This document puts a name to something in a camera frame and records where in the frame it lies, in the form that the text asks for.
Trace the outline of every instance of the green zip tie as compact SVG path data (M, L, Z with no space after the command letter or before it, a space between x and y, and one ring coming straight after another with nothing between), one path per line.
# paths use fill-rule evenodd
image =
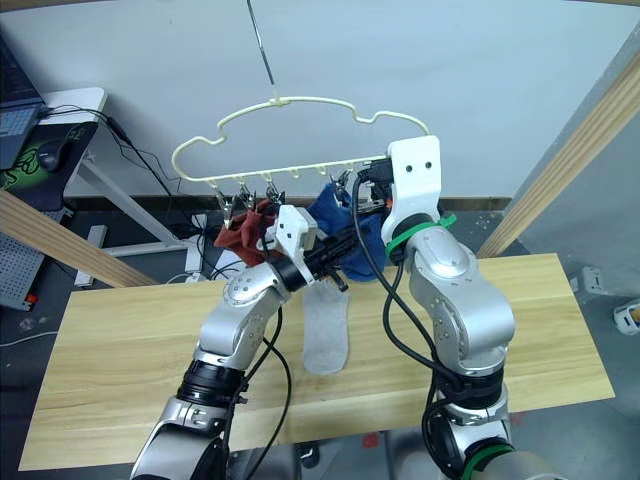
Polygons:
M496 453L513 452L513 450L514 448L511 445L494 445L493 447L487 447L484 450L480 450L471 457L471 460L467 463L467 466L462 473L462 477L460 477L461 480L471 480L473 469L485 458L495 455Z
M397 246L409 240L413 235L418 233L420 230L424 230L425 228L429 228L429 227L438 227L438 226L449 228L449 226L455 223L456 220L458 220L458 217L456 217L455 213L452 213L447 218L441 218L437 222L419 223L418 225L411 227L409 230L402 232L396 238L391 240L384 249L385 253L387 254L387 257L391 257L391 252L393 252L393 250L395 250Z

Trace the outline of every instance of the pegboard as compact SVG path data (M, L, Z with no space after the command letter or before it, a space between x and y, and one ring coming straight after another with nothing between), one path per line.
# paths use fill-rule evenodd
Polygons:
M60 222L71 211L63 208L43 213ZM43 260L38 250L0 233L0 305L25 311L31 308L26 298Z

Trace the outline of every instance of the small clip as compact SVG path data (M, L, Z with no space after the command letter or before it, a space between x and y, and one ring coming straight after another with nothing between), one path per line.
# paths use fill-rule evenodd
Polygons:
M252 194L247 188L246 183L240 184L240 193L238 199L242 202L244 208L248 210L255 210L256 208L256 196Z
M349 181L349 170L345 170L340 174L340 176L335 179L333 175L329 175L331 178L331 183L333 184L333 196L336 199L338 205L346 206L348 193L347 193L347 182Z
M271 203L284 205L284 201L285 201L284 192L280 193L278 191L278 188L273 183L273 180L269 180L267 182L267 198L271 200Z
M213 187L215 196L218 199L220 210L222 210L222 215L224 217L224 226L226 228L229 228L229 225L231 225L231 214L233 213L233 199L231 199L231 202L228 202L217 185L211 186Z

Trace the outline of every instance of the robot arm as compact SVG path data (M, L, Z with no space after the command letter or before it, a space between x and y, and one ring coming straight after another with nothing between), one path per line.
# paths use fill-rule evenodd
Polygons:
M403 261L412 296L432 318L434 361L447 373L434 373L437 401L423 416L429 453L452 479L562 480L544 461L509 443L502 377L513 313L479 272L473 253L443 226L438 139L394 142L388 157L358 172L358 184L372 184L374 205L392 202L382 239L390 259ZM318 278L331 276L346 288L332 264L356 245L354 235L343 232L316 249L315 229L303 209L280 208L276 243L285 256L247 269L225 286L223 302L205 320L193 361L138 456L132 479L225 479L223 438L269 318L292 292Z
M224 435L245 371L269 319L291 293L324 276L342 284L333 263L357 244L348 232L316 242L306 210L280 207L276 243L285 256L248 268L230 280L223 301L205 319L176 395L169 398L133 467L135 480L226 479Z
M382 198L392 202L382 227L387 253L404 263L411 294L432 319L434 360L461 386L434 372L438 401L423 417L429 453L455 479L562 479L543 460L516 452L509 443L502 378L514 317L502 292L478 270L473 253L443 226L438 139L394 142L388 157L358 172L359 183L371 182L372 192L383 197L390 194Z

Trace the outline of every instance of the wooden beam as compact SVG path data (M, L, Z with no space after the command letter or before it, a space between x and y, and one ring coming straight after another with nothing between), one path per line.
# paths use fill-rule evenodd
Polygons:
M158 283L1 189L0 231L112 287Z
M640 110L640 52L478 251L502 253Z

